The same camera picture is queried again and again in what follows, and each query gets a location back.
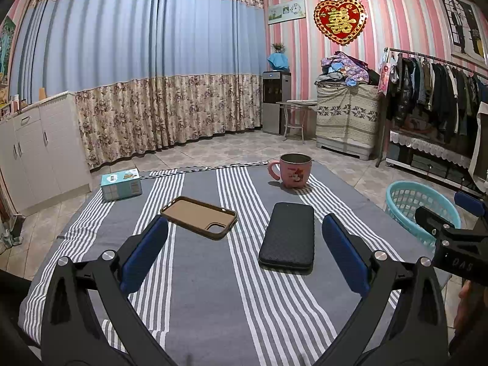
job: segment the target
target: pink mug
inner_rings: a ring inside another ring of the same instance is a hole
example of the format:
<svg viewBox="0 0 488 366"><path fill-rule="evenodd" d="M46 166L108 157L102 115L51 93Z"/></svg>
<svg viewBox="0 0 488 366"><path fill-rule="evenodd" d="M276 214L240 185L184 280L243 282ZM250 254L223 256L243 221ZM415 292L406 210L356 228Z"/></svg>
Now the pink mug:
<svg viewBox="0 0 488 366"><path fill-rule="evenodd" d="M273 166L277 164L280 165L281 180L286 188L305 187L312 169L311 157L291 152L290 154L283 154L279 161L270 162L268 165L269 174L275 180L280 180L280 176L273 171Z"/></svg>

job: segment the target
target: red heart decoration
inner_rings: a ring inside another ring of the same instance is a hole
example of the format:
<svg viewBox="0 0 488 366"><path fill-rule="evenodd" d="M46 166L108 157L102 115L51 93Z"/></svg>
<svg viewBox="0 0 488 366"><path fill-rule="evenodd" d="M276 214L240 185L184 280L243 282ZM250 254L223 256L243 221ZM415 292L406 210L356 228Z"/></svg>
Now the red heart decoration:
<svg viewBox="0 0 488 366"><path fill-rule="evenodd" d="M313 19L319 30L340 45L353 41L366 24L368 14L358 0L324 0L315 7Z"/></svg>

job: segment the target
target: metal screw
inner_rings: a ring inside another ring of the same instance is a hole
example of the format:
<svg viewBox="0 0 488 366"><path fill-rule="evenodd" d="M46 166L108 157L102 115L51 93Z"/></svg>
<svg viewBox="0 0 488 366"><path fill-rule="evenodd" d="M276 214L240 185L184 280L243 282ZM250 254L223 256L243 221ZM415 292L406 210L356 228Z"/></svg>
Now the metal screw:
<svg viewBox="0 0 488 366"><path fill-rule="evenodd" d="M104 260L111 260L115 257L115 252L113 250L106 250L102 254L102 259Z"/></svg>
<svg viewBox="0 0 488 366"><path fill-rule="evenodd" d="M374 252L374 258L380 261L385 261L388 258L388 255L382 250L377 250Z"/></svg>
<svg viewBox="0 0 488 366"><path fill-rule="evenodd" d="M423 257L420 259L420 263L421 265L423 265L424 267L430 267L430 259L428 259L427 257Z"/></svg>
<svg viewBox="0 0 488 366"><path fill-rule="evenodd" d="M67 265L68 261L69 259L66 256L63 256L58 260L58 265L60 266Z"/></svg>

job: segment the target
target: brown phone case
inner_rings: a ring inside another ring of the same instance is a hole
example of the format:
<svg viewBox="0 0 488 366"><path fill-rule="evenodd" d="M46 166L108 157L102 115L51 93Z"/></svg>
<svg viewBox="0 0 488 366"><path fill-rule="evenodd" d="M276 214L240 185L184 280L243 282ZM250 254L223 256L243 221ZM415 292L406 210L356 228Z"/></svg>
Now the brown phone case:
<svg viewBox="0 0 488 366"><path fill-rule="evenodd" d="M237 221L237 212L187 196L172 200L161 209L161 215L174 224L215 240L223 238ZM212 226L221 227L222 231L209 231Z"/></svg>

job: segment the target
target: floral curtain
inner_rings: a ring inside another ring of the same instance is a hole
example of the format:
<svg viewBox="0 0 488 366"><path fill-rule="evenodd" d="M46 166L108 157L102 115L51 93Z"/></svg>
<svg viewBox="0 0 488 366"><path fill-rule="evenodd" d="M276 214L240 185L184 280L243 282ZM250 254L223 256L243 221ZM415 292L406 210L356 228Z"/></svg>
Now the floral curtain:
<svg viewBox="0 0 488 366"><path fill-rule="evenodd" d="M76 93L90 168L147 150L260 126L258 75L176 75Z"/></svg>
<svg viewBox="0 0 488 366"><path fill-rule="evenodd" d="M31 0L9 92L76 93L91 168L260 126L263 0Z"/></svg>

